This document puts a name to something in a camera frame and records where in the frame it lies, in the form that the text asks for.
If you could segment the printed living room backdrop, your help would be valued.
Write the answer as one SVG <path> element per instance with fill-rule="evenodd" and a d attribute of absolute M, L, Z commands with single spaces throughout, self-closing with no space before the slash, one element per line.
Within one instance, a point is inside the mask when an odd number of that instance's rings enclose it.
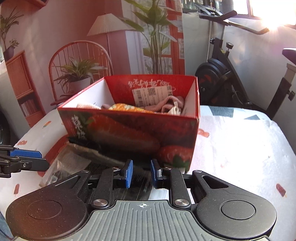
<path fill-rule="evenodd" d="M 1 60 L 21 117 L 114 74 L 184 74 L 180 1 L 1 1 Z"/>

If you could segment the orange floral oven mitt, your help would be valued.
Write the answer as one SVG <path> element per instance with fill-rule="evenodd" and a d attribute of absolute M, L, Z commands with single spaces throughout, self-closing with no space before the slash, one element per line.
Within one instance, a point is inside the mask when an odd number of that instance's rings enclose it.
<path fill-rule="evenodd" d="M 108 110 L 113 111 L 128 111 L 133 113 L 153 113 L 153 111 L 146 110 L 144 108 L 139 108 L 133 105 L 128 105 L 124 103 L 116 103 L 112 105 Z"/>

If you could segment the pink knitted cloth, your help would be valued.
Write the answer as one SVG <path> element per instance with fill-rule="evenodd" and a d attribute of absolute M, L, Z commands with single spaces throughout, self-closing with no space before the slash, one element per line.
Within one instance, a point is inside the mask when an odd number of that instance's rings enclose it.
<path fill-rule="evenodd" d="M 158 102 L 155 105 L 143 106 L 146 110 L 153 111 L 154 113 L 166 113 L 172 115 L 181 115 L 185 101 L 181 96 L 168 96 L 164 100 Z M 103 104 L 101 109 L 108 110 L 111 106 Z"/>

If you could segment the pink crocheted soft toy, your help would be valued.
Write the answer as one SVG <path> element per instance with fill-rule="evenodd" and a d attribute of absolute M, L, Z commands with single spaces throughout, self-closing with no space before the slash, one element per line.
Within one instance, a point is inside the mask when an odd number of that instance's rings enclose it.
<path fill-rule="evenodd" d="M 101 109 L 99 106 L 94 104 L 77 104 L 76 107 L 81 109 Z"/>

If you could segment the clear plastic bag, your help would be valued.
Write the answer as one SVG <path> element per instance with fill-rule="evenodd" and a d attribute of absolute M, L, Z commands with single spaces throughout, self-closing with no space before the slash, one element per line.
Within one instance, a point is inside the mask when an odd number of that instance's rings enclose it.
<path fill-rule="evenodd" d="M 85 170 L 90 163 L 91 160 L 83 157 L 74 146 L 67 145 L 46 171 L 39 186 L 45 187 L 81 170 Z"/>

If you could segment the red strawberry cardboard box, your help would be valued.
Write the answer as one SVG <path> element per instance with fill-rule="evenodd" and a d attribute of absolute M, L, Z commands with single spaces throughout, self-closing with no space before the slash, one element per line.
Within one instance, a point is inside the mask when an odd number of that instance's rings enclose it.
<path fill-rule="evenodd" d="M 181 115 L 81 109 L 77 104 L 136 107 L 181 96 Z M 103 77 L 58 107 L 68 135 L 97 144 L 118 158 L 160 163 L 188 171 L 200 119 L 198 79 L 186 75 L 113 75 Z"/>

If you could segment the black exercise bike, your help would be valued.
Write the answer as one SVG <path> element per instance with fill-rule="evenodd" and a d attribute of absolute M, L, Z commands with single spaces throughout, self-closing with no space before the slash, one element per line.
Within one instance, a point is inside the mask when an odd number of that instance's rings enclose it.
<path fill-rule="evenodd" d="M 250 94 L 246 90 L 246 78 L 243 77 L 246 71 L 234 62 L 236 49 L 231 42 L 226 41 L 225 28 L 233 27 L 249 32 L 261 43 L 263 42 L 262 35 L 269 33 L 269 28 L 255 30 L 232 21 L 231 19 L 237 16 L 237 12 L 233 9 L 222 13 L 214 6 L 199 3 L 195 6 L 200 19 L 208 20 L 210 24 L 217 24 L 221 27 L 219 37 L 209 36 L 208 48 L 212 51 L 211 55 L 198 66 L 195 72 L 201 90 L 201 104 L 257 110 L 273 119 L 284 100 L 286 98 L 293 100 L 295 97 L 295 92 L 290 89 L 295 78 L 295 48 L 283 48 L 281 51 L 288 60 L 286 72 L 279 81 L 268 107 L 263 108 L 250 99 Z"/>

